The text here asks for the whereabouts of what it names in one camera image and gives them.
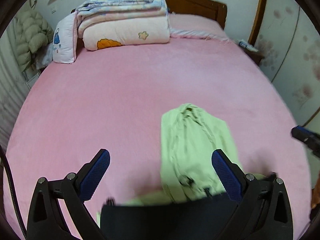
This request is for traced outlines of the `green and black hooded jacket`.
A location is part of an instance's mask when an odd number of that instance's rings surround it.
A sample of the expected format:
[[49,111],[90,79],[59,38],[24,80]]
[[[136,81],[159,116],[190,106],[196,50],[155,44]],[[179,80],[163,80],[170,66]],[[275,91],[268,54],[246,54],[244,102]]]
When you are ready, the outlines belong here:
[[214,239],[235,209],[212,167],[221,149],[238,164],[227,124],[190,103],[161,119],[162,190],[117,206],[109,199],[100,228],[107,239]]

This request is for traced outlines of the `brown wooden nightstand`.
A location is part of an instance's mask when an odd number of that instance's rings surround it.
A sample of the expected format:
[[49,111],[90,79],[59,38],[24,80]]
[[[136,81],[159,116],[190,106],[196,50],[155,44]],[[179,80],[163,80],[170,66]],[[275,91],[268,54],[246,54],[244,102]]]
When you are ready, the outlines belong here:
[[241,48],[250,58],[251,60],[258,66],[261,61],[265,58],[262,52],[252,52],[247,49]]

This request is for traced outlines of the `floral sliding wardrobe door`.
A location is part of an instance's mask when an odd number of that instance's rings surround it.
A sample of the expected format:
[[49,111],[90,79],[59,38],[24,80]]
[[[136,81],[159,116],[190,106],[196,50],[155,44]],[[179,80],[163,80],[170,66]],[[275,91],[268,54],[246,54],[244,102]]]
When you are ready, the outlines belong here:
[[319,33],[295,0],[266,0],[260,68],[296,123],[319,132]]

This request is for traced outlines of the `items on nightstand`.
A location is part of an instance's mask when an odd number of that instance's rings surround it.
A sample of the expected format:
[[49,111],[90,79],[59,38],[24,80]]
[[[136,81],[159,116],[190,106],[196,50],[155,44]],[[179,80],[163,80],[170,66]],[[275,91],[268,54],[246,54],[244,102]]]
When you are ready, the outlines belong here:
[[238,40],[237,44],[241,48],[247,49],[247,50],[252,51],[252,52],[258,52],[259,51],[257,48],[255,48],[254,46],[252,46],[251,44],[249,44],[247,41],[245,41],[243,39],[242,40]]

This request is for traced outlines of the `white floral curtain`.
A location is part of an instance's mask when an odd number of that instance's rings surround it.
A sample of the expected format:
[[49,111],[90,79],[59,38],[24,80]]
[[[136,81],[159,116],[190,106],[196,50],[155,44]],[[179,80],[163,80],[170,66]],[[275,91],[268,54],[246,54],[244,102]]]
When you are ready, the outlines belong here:
[[1,146],[6,149],[20,109],[30,88],[22,75],[14,50],[14,31],[9,26],[1,36]]

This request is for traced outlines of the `pink bed sheet mattress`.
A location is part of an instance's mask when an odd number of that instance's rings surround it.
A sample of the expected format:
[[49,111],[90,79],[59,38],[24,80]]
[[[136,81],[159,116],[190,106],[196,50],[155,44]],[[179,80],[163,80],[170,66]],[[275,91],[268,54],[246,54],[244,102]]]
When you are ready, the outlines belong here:
[[275,173],[284,181],[298,239],[310,221],[311,187],[304,147],[291,137],[291,113],[236,44],[191,38],[82,48],[73,64],[46,68],[6,151],[23,221],[39,178],[77,173],[100,149],[110,153],[110,165],[84,202],[91,215],[108,199],[130,205],[161,191],[161,119],[186,103],[227,124],[245,174]]

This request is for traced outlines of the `flat pink pillow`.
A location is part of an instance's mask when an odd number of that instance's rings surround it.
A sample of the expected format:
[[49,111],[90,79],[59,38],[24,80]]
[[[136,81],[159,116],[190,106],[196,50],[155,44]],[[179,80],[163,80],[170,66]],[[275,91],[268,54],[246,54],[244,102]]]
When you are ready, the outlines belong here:
[[169,30],[171,38],[231,42],[231,39],[215,20],[198,15],[169,14]]

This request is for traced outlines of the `white pillow with blue print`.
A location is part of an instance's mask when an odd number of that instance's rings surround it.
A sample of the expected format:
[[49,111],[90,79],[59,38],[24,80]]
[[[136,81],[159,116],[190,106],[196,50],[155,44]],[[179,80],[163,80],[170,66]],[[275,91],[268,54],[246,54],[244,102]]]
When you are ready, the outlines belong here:
[[53,36],[53,61],[64,64],[74,63],[77,41],[76,12],[73,12],[56,26]]

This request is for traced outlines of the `beige puffer coat hanging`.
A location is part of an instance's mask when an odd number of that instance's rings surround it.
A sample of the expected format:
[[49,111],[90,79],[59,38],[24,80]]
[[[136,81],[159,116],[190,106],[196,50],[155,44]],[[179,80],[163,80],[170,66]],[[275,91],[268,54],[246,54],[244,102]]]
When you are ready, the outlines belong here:
[[53,29],[35,10],[18,13],[14,18],[17,63],[21,72],[32,64],[32,56],[53,41]]

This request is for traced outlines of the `brown wooden headboard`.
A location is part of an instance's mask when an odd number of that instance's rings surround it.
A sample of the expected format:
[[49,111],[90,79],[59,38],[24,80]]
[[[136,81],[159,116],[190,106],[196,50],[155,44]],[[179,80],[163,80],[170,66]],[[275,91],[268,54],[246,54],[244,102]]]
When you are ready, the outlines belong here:
[[225,29],[227,5],[214,0],[166,0],[168,11],[176,14],[191,14],[215,20]]

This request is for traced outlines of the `folded pink cartoon quilt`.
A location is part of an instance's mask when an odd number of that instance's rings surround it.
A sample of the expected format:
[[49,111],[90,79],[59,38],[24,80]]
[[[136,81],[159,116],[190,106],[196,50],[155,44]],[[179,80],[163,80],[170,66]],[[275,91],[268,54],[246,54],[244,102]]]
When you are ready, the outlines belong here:
[[168,16],[96,23],[84,30],[82,40],[85,48],[91,51],[119,46],[168,43]]

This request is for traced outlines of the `folded floral blue quilt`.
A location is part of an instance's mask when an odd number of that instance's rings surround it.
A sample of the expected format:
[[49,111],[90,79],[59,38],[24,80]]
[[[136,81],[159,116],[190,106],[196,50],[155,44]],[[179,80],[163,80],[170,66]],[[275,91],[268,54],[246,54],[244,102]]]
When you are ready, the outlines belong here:
[[75,11],[78,28],[82,22],[93,16],[102,16],[104,21],[113,21],[168,14],[165,0],[87,0]]

